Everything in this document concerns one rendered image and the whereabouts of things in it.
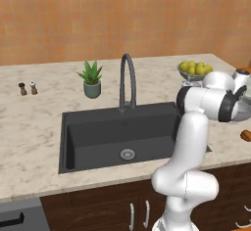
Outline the dark brown drawer front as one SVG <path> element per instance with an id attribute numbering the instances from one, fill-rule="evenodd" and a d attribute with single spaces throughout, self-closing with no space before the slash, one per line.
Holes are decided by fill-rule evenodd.
<path id="1" fill-rule="evenodd" d="M 199 231 L 232 231 L 248 225 L 251 212 L 251 162 L 207 169 L 219 182 L 219 194 L 198 206 L 191 219 Z"/>

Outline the grey dishwasher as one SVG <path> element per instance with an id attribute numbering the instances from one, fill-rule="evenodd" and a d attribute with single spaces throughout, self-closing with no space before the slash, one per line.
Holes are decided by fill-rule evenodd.
<path id="1" fill-rule="evenodd" d="M 0 228 L 0 231 L 50 231 L 39 198 L 0 204 L 0 221 L 25 215 L 23 224 Z"/>

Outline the dark grey sink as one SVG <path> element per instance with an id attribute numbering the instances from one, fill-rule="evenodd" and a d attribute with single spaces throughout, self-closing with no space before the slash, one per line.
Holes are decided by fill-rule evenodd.
<path id="1" fill-rule="evenodd" d="M 174 102 L 62 114 L 59 171 L 169 158 L 175 148 L 180 113 Z"/>

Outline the dark brown cupboard door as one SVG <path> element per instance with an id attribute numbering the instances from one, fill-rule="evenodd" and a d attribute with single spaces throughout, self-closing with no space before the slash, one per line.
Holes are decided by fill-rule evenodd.
<path id="1" fill-rule="evenodd" d="M 156 193 L 152 188 L 150 180 L 143 180 L 139 182 L 139 196 L 138 231 L 151 231 L 154 223 L 164 212 L 167 197 Z M 149 202 L 150 207 L 147 227 L 143 225 L 143 222 L 146 220 L 147 213 L 146 202 Z"/>
<path id="2" fill-rule="evenodd" d="M 139 198 L 105 187 L 40 198 L 50 231 L 130 231 Z"/>

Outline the green potted plant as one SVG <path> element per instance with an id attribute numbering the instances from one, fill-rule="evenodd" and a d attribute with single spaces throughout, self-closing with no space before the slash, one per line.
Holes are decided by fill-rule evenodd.
<path id="1" fill-rule="evenodd" d="M 89 99 L 96 99 L 101 95 L 101 70 L 97 66 L 97 62 L 92 65 L 84 62 L 84 70 L 79 72 L 78 75 L 83 79 L 83 92 Z"/>

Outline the glass fruit bowl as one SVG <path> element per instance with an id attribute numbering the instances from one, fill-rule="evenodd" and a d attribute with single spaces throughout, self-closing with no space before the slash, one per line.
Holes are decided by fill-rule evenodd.
<path id="1" fill-rule="evenodd" d="M 179 65 L 180 65 L 180 64 L 177 65 L 177 70 L 178 70 L 178 72 L 180 73 L 180 75 L 186 80 L 186 84 L 187 84 L 187 85 L 189 85 L 189 84 L 191 84 L 191 85 L 197 85 L 198 81 L 202 81 L 202 80 L 204 79 L 204 77 L 208 74 L 208 72 L 206 72 L 206 74 L 205 74 L 205 75 L 202 75 L 202 76 L 197 75 L 196 73 L 195 73 L 195 75 L 190 75 L 190 74 L 188 74 L 187 72 L 183 72 L 183 71 L 181 71 L 181 70 L 179 69 Z M 199 67 L 199 66 L 202 66 L 202 67 L 205 66 L 205 64 L 202 63 L 202 62 L 195 63 L 195 64 L 196 64 L 196 65 L 195 65 L 195 68 L 197 68 L 197 67 Z"/>

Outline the orange-brown peach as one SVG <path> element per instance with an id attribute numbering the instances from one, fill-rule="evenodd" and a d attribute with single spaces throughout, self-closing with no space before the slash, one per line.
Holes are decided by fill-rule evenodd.
<path id="1" fill-rule="evenodd" d="M 251 132 L 249 130 L 243 130 L 240 137 L 247 142 L 251 142 Z"/>

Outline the dark grey arched faucet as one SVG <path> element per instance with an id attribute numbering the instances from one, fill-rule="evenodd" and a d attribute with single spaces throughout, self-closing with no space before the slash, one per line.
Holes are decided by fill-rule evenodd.
<path id="1" fill-rule="evenodd" d="M 128 103 L 126 103 L 125 97 L 125 68 L 128 65 L 129 76 L 130 76 L 130 89 L 131 98 Z M 133 110 L 136 107 L 136 79 L 135 71 L 131 56 L 128 53 L 123 54 L 121 61 L 121 80 L 120 80 L 120 104 L 119 112 L 123 114 L 126 111 L 126 107 L 130 106 Z"/>

